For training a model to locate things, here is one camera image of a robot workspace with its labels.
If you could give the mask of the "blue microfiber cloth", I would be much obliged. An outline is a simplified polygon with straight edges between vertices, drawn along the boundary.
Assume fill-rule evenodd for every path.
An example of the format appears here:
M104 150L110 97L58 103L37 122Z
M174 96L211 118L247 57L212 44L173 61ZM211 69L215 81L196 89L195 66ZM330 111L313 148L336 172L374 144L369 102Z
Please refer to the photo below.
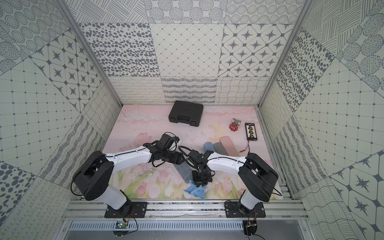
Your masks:
M206 192L205 192L206 187L205 186L197 186L194 184L193 180L190 180L189 184L190 184L190 186L184 190L185 193L187 193L191 196L200 198L202 200L206 199Z

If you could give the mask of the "dark grey eyeglass case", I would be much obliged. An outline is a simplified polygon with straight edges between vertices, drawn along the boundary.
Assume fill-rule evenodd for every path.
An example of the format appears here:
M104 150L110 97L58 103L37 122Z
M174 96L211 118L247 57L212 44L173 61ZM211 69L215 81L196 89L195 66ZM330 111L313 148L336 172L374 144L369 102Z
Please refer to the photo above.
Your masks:
M186 162L183 162L180 165L174 165L174 167L176 168L185 183L189 183L190 180L193 178L192 168Z

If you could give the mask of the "blue eyeglass case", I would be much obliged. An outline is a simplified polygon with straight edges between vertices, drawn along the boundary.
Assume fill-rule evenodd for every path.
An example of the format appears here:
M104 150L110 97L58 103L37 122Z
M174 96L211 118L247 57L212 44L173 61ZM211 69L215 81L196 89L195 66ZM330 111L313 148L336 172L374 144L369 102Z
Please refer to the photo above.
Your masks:
M216 151L214 145L211 142L204 143L204 150L212 152Z

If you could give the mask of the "grey felt eyeglass case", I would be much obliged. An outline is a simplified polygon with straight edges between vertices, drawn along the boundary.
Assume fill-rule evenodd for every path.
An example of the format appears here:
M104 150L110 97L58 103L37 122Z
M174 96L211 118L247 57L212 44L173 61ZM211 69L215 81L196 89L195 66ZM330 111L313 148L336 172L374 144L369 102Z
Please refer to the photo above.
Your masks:
M223 144L220 143L220 142L214 144L214 149L220 155L224 155L224 156L228 155L228 153L227 153L226 149L224 148Z

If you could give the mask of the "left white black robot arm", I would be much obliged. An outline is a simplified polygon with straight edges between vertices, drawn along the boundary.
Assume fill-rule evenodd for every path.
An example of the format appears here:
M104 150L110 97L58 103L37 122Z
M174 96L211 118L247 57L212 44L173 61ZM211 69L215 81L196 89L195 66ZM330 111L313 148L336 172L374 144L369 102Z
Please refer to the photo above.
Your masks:
M115 173L140 164L162 161L180 165L185 161L182 153L173 150L174 139L146 143L142 147L115 154L96 151L78 169L72 183L87 201L98 200L113 210L123 212L131 208L126 194L110 185Z

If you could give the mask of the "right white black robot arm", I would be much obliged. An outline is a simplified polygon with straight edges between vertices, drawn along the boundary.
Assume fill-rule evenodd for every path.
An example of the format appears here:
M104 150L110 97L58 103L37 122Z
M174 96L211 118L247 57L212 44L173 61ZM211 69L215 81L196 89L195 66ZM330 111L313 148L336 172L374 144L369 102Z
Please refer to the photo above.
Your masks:
M186 155L186 160L194 169L193 183L198 187L211 183L216 172L238 175L246 186L239 208L248 212L260 202L270 200L279 178L277 172L254 153L246 157L231 157L213 151L201 154L192 150Z

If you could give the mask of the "black plastic tool case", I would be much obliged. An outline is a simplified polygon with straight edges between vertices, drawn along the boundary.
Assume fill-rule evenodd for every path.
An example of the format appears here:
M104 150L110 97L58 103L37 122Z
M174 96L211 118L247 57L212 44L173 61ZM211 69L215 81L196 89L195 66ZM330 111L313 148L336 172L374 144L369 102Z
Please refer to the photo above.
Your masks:
M171 123L183 123L193 127L198 127L201 122L204 106L202 104L175 101L169 114Z

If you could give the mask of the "red valve handwheel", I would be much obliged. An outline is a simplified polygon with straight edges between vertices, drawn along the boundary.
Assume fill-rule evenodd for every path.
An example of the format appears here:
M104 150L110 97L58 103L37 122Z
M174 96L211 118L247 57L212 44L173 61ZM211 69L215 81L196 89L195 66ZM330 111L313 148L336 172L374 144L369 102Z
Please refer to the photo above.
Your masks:
M230 124L229 128L231 131L236 132L238 130L238 125L232 123L232 124Z

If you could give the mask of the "black box with brass parts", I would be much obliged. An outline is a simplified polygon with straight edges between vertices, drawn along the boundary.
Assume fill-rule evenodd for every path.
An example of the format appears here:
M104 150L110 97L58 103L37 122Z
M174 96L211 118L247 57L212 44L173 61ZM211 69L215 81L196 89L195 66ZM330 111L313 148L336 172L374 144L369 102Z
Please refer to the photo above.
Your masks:
M257 141L256 126L254 123L245 123L246 138L248 141Z

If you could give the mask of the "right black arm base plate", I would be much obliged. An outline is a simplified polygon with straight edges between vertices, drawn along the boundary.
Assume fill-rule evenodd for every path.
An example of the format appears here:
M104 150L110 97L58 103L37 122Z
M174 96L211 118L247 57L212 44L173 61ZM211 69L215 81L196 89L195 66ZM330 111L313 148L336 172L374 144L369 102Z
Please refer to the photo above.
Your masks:
M227 218L265 218L265 208L262 202L259 202L251 210L247 209L240 202L227 200L224 202L224 208Z

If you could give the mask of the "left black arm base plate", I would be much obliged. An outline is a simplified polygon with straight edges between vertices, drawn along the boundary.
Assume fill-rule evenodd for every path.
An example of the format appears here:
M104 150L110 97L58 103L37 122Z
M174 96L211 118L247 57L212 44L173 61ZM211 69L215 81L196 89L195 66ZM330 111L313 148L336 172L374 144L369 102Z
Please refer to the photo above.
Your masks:
M147 206L147 202L126 202L120 209L115 210L108 205L104 217L106 219L144 218Z

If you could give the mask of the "aluminium mounting rail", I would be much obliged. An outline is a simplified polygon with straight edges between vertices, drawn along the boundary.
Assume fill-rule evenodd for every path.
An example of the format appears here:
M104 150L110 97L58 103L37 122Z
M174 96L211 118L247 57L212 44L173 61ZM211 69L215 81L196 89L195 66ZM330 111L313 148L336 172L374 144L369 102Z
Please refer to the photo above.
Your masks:
M224 200L137 200L147 202L145 215L137 220L223 220L229 209ZM271 200L263 203L266 217L261 220L308 220L308 214L299 200ZM104 220L107 206L98 201L70 201L62 220Z

